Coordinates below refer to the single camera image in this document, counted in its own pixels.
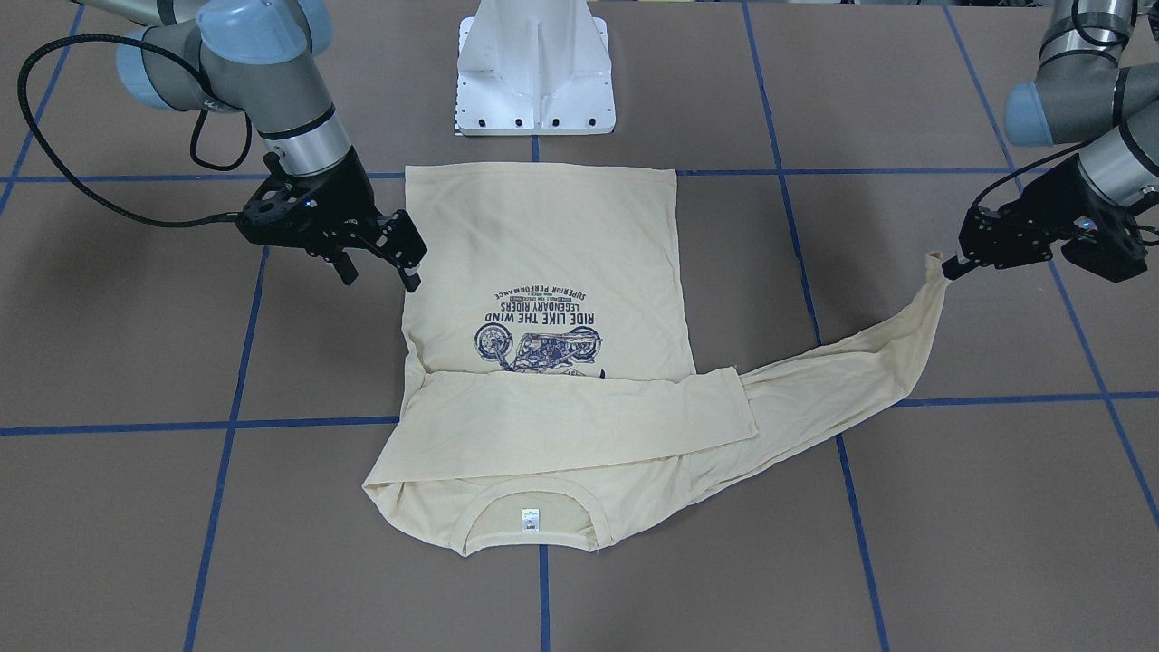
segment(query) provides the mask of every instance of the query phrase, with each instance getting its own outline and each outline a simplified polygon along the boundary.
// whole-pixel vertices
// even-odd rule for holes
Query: robotic arm
[[[201,71],[122,43],[117,72],[141,102],[161,109],[245,111],[265,141],[270,175],[236,213],[247,240],[305,249],[342,281],[358,274],[347,248],[399,270],[407,291],[427,252],[406,211],[384,215],[314,65],[329,45],[321,0],[81,0],[148,25],[129,37]]]
[[[1118,68],[1136,14],[1132,0],[1055,6],[1037,78],[1007,100],[1006,133],[1016,145],[1083,144],[1056,154],[1078,151],[997,211],[975,200],[958,235],[965,259],[946,261],[948,278],[1050,259],[1056,240],[1066,259],[1103,278],[1146,270],[1156,241],[1143,233],[1156,229],[1135,217],[1159,203],[1159,64]],[[1154,30],[1159,14],[1151,21]]]

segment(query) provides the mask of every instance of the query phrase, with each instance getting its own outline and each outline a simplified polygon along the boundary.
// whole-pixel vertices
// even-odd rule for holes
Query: wrinkled fabric
[[[363,485],[394,527],[464,556],[606,548],[910,394],[948,285],[936,254],[913,301],[873,328],[744,375],[697,375],[675,186],[671,173],[627,168],[408,168],[428,255],[454,263],[424,261],[407,295],[402,417]],[[554,228],[574,236],[544,235]],[[524,255],[500,255],[512,247]],[[561,262],[571,250],[578,269]],[[604,256],[643,271],[589,266]],[[532,276],[542,281],[519,280]]]

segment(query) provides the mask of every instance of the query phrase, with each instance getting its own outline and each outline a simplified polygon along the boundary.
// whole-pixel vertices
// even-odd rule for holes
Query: motorcycle graphic
[[[603,342],[599,334],[588,325],[577,325],[568,334],[524,334],[515,360],[508,362],[513,339],[506,325],[489,321],[475,334],[475,350],[483,360],[498,362],[504,372],[525,374],[542,374],[563,367],[576,373],[571,366],[595,362]]]

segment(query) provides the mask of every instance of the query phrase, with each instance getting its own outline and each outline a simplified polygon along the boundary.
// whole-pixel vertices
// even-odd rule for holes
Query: blue joint cap
[[[306,34],[284,0],[210,0],[197,27],[210,51],[239,64],[280,64],[306,51]]]
[[[1019,83],[1006,97],[1006,137],[1015,145],[1055,144],[1033,81]]]
[[[306,14],[306,24],[309,25],[309,53],[316,57],[334,42],[330,13],[326,10],[322,0],[298,0],[298,6],[301,7],[301,13]]]
[[[144,41],[146,31],[148,31],[148,28],[131,31],[125,36]],[[153,82],[150,81],[148,73],[145,72],[144,56],[145,51],[140,47],[124,44],[117,45],[117,75],[121,78],[121,83],[140,103],[154,109],[172,109],[173,107],[161,98],[156,88],[153,87]]]

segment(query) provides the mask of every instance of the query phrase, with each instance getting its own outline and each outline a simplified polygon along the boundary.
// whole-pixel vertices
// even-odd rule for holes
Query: shirt tag
[[[523,511],[523,532],[525,533],[539,532],[539,510]]]

